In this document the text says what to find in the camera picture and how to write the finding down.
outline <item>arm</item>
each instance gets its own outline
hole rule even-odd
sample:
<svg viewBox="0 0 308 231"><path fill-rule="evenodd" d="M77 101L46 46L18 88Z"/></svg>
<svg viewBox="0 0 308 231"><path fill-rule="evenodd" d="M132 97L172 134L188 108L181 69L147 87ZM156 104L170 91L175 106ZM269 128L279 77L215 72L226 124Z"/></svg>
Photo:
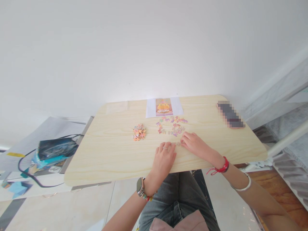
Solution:
<svg viewBox="0 0 308 231"><path fill-rule="evenodd" d="M156 149L153 167L149 175L144 179L144 191L146 195L153 196L160 188L164 179L168 176L176 157L175 144L163 142ZM139 197L137 192L116 212L105 225L102 231L131 231L147 202Z"/></svg>
<svg viewBox="0 0 308 231"><path fill-rule="evenodd" d="M181 145L196 156L210 162L215 168L220 169L225 163L225 159L195 133L184 132ZM247 176L232 164L222 174L235 188L242 189L248 185ZM237 191L237 193L261 216L269 230L301 230L277 201L255 181L252 180L251 187L247 191Z"/></svg>

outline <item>jeans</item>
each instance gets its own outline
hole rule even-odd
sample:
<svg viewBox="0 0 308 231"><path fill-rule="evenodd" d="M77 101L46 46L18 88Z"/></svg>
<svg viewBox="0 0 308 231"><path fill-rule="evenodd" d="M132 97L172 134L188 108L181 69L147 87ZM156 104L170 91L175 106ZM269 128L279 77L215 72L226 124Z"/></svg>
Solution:
<svg viewBox="0 0 308 231"><path fill-rule="evenodd" d="M217 220L192 174L170 173L153 200L144 207L139 220L140 231L148 231L154 218L174 227L196 210L201 212L210 231L220 231Z"/></svg>

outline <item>red string bracelet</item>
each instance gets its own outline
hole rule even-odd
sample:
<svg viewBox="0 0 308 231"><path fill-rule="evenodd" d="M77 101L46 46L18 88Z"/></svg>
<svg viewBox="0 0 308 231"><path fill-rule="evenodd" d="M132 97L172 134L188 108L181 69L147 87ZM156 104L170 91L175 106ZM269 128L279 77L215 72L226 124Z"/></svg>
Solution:
<svg viewBox="0 0 308 231"><path fill-rule="evenodd" d="M229 161L227 160L226 157L224 157L224 159L226 160L225 161L225 164L223 165L223 167L221 169L218 169L218 168L211 168L206 174L208 174L210 171L212 170L215 170L215 172L212 172L211 175L215 175L216 173L220 172L220 173L223 173L223 172L226 172L229 168Z"/></svg>

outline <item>pink clothing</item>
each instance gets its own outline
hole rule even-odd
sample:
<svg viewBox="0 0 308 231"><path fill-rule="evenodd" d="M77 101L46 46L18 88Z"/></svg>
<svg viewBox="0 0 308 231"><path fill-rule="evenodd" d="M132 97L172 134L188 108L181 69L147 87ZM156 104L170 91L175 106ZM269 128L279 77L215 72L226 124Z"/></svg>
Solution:
<svg viewBox="0 0 308 231"><path fill-rule="evenodd" d="M200 211L196 210L181 220L174 228L166 222L154 218L150 231L209 231L209 228Z"/></svg>

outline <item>silver bangle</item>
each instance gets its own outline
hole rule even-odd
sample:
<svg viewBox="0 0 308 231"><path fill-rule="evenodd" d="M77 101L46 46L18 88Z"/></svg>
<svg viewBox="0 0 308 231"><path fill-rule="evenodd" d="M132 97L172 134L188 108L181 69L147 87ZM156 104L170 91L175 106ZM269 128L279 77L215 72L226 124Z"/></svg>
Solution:
<svg viewBox="0 0 308 231"><path fill-rule="evenodd" d="M247 177L248 177L248 179L249 179L249 183L248 183L248 185L245 187L245 188L243 188L243 189L237 189L237 188L235 188L235 187L233 187L231 184L231 187L232 188L234 188L236 191L238 191L238 192L243 192L243 191L246 191L246 190L248 190L249 188L250 188L250 186L251 186L251 178L250 178L250 176L247 174L247 173L244 173Z"/></svg>

